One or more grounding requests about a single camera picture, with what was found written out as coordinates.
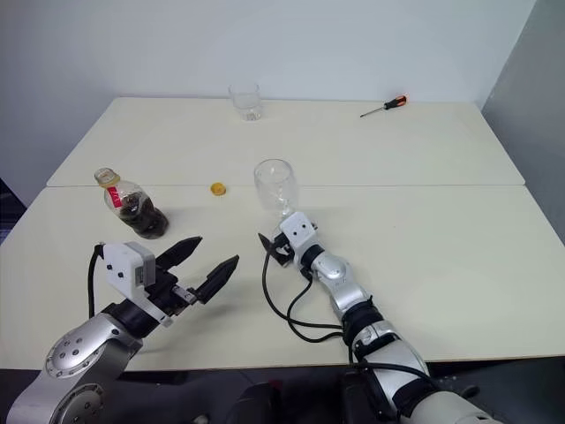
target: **robotic arm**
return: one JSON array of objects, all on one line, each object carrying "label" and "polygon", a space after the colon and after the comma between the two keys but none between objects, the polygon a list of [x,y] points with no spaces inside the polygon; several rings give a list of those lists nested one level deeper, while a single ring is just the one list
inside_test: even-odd
[{"label": "robotic arm", "polygon": [[155,257],[137,243],[105,245],[107,277],[127,298],[61,337],[34,382],[16,399],[8,424],[83,424],[99,420],[112,383],[159,324],[167,327],[196,301],[206,304],[230,279],[238,256],[219,264],[196,290],[183,289],[169,269],[188,258],[201,237]]},{"label": "robotic arm", "polygon": [[[267,251],[281,264],[294,261],[303,275],[316,277],[328,291],[332,308],[343,325],[343,341],[362,366],[376,405],[375,422],[399,418],[402,424],[501,424],[457,394],[431,383],[426,363],[386,321],[372,296],[361,287],[350,264],[326,252],[316,229],[302,212],[279,225],[271,243],[260,235]],[[371,364],[381,367],[370,367]],[[400,368],[416,370],[414,374]]]}]

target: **orange screwdriver handle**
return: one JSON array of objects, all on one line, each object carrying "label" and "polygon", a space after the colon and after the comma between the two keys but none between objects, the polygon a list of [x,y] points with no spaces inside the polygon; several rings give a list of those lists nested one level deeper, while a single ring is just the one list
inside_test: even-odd
[{"label": "orange screwdriver handle", "polygon": [[389,110],[389,109],[397,108],[399,106],[404,106],[407,102],[408,102],[408,97],[406,97],[405,95],[399,95],[394,100],[391,100],[390,102],[386,102],[383,108],[384,110]]}]

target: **screwdriver shaft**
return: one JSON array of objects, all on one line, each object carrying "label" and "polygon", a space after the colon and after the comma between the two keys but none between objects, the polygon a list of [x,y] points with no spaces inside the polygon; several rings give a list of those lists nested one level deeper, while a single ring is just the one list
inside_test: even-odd
[{"label": "screwdriver shaft", "polygon": [[372,113],[378,112],[379,110],[383,110],[383,109],[385,109],[385,107],[384,107],[384,106],[380,106],[380,107],[377,108],[377,109],[369,110],[367,113],[364,113],[364,114],[361,115],[360,117],[366,117],[367,115],[371,115]]}]

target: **screwdriver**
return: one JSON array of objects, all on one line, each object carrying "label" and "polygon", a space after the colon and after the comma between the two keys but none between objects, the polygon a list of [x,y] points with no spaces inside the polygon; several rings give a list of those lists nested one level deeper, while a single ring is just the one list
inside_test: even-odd
[{"label": "screwdriver", "polygon": [[370,110],[367,113],[361,115],[360,117],[366,117],[367,115],[371,115],[372,113],[378,112],[379,110],[389,110],[389,109],[397,108],[399,106],[404,106],[407,102],[408,102],[408,97],[406,95],[399,95],[390,102],[386,102],[381,107],[375,110]]}]

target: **bottle cap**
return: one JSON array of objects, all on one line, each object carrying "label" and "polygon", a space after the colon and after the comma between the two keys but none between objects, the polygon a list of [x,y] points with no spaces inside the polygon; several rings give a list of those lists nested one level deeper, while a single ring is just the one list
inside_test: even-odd
[{"label": "bottle cap", "polygon": [[94,173],[94,178],[98,181],[98,186],[103,188],[115,186],[120,180],[120,176],[110,168],[100,168]]},{"label": "bottle cap", "polygon": [[210,191],[214,194],[214,196],[223,196],[226,194],[226,186],[222,183],[213,183],[210,186]]}]

